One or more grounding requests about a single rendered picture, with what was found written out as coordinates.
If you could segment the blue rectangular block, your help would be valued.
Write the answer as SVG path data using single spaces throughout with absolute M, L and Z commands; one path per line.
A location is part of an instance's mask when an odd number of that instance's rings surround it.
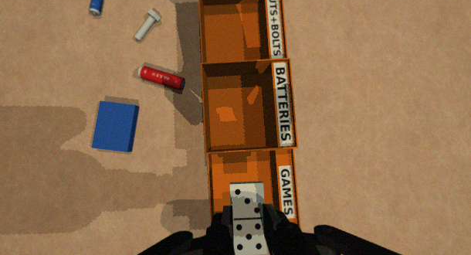
M 131 152 L 139 106 L 100 101 L 92 148 Z

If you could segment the orange three-compartment bin rack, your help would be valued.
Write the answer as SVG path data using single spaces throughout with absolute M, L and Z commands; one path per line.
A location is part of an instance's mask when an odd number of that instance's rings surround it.
M 231 205 L 230 182 L 263 181 L 264 203 L 300 227 L 283 0 L 198 0 L 198 8 L 211 223 Z

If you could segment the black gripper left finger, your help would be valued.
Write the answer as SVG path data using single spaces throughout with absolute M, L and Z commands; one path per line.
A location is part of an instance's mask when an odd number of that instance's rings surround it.
M 206 235 L 193 239 L 192 232 L 178 231 L 138 255 L 235 255 L 232 206 L 212 217 Z

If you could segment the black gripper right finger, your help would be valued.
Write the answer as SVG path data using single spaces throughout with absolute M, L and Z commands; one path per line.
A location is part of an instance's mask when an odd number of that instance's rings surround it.
M 270 255 L 401 255 L 333 226 L 304 233 L 272 204 L 263 204 L 263 225 Z

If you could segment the red aa battery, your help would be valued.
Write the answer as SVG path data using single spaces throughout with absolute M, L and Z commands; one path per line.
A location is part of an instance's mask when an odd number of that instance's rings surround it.
M 148 66 L 140 66 L 137 75 L 141 79 L 159 83 L 176 90 L 182 90 L 185 85 L 185 78 L 156 70 Z

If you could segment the blue battery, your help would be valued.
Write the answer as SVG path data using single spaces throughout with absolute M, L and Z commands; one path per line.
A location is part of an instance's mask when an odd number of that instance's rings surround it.
M 90 13 L 93 15 L 100 16 L 102 4 L 103 4 L 103 0 L 91 0 Z

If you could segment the white domino tile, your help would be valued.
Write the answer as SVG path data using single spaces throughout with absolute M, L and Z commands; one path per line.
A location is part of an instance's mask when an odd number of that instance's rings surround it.
M 235 255 L 267 254 L 263 181 L 230 182 Z

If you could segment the grey metal bolt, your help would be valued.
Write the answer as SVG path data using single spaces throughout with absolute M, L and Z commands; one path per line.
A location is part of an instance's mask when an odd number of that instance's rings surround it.
M 161 17 L 156 12 L 154 12 L 152 9 L 150 9 L 148 11 L 148 15 L 149 16 L 147 17 L 147 19 L 145 20 L 143 25 L 138 29 L 138 31 L 134 35 L 138 40 L 143 39 L 143 37 L 145 36 L 147 31 L 150 29 L 150 27 L 152 27 L 154 22 L 155 21 L 159 22 L 159 20 L 161 19 Z

